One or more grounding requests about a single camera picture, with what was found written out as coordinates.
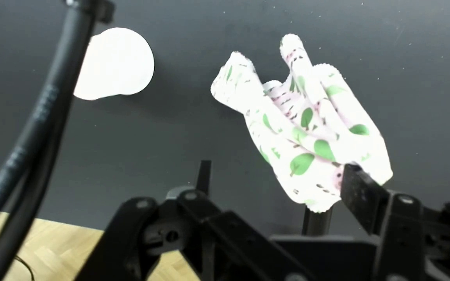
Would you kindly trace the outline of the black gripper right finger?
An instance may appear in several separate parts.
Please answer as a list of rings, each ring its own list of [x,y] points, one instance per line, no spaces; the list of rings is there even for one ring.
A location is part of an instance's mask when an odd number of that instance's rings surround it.
[[[450,278],[450,201],[439,211],[425,208],[352,164],[344,167],[341,198],[360,225],[380,237],[375,281],[438,281],[427,262]]]

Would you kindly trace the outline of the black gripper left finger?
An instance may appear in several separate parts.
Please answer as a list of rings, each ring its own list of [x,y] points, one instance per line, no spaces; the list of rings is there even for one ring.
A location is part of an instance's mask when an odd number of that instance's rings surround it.
[[[314,281],[278,244],[210,200],[211,170],[203,161],[197,183],[172,189],[163,203],[125,201],[74,281],[149,281],[170,251],[200,281]]]

